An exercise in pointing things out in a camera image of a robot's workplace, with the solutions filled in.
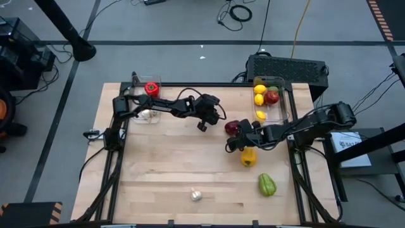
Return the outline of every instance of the wooden table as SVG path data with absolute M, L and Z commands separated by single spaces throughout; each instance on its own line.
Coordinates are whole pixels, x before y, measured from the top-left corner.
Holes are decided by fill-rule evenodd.
M 112 116 L 111 100 L 119 93 L 119 83 L 104 84 L 94 128 L 108 127 Z M 163 87 L 165 99 L 175 99 L 182 87 Z M 250 87 L 198 87 L 221 99 L 229 120 L 253 119 Z M 293 84 L 299 117 L 313 109 L 307 84 Z M 287 143 L 272 151 L 257 149 L 258 162 L 246 168 L 240 163 L 240 152 L 225 152 L 227 121 L 208 125 L 201 132 L 196 118 L 175 118 L 162 113 L 156 124 L 130 121 L 115 206 L 114 223 L 167 224 L 299 224 Z M 313 144 L 323 151 L 320 142 Z M 103 147 L 93 142 L 86 159 Z M 92 203 L 100 190 L 106 154 L 95 157 L 85 168 L 78 187 L 72 219 L 77 219 Z M 331 216 L 339 213 L 329 176 L 327 162 L 307 152 L 309 174 L 315 195 Z M 258 175 L 266 172 L 277 183 L 277 192 L 266 198 L 258 192 Z M 191 188 L 202 192 L 203 199 L 193 202 Z M 306 218 L 310 213 L 303 193 Z M 106 218 L 109 196 L 105 199 Z

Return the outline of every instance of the clear plastic bin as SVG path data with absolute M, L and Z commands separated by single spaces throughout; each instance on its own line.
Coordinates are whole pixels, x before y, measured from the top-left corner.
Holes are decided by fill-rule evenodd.
M 161 97 L 161 79 L 160 76 L 132 76 L 132 83 L 133 83 L 133 88 L 130 91 L 134 95 L 141 95 L 141 94 L 146 94 L 145 91 L 145 85 L 148 82 L 155 82 L 159 86 L 159 97 Z M 136 108 L 138 105 L 135 103 L 132 103 L 130 105 L 130 108 L 133 110 Z M 160 111 L 152 111 L 151 112 L 156 112 L 154 115 L 151 115 L 149 118 L 145 117 L 142 112 L 138 114 L 138 118 L 133 117 L 130 119 L 130 121 L 133 121 L 137 124 L 156 124 L 160 121 Z
M 262 106 L 256 105 L 254 102 L 255 93 L 252 90 L 253 97 L 252 97 L 252 104 L 254 106 L 254 116 L 256 120 L 260 118 L 257 116 L 257 111 L 262 111 L 266 115 L 265 120 L 260 120 L 262 125 L 269 125 L 269 124 L 282 124 L 282 122 L 289 118 L 290 113 L 287 111 L 287 106 L 285 103 L 285 96 L 284 96 L 284 79 L 280 77 L 271 77 L 271 76 L 257 76 L 253 80 L 253 88 L 257 85 L 264 85 L 266 86 L 268 92 L 268 88 L 270 86 L 275 86 L 278 88 L 278 95 L 280 97 L 279 101 L 275 104 L 267 105 L 263 104 Z

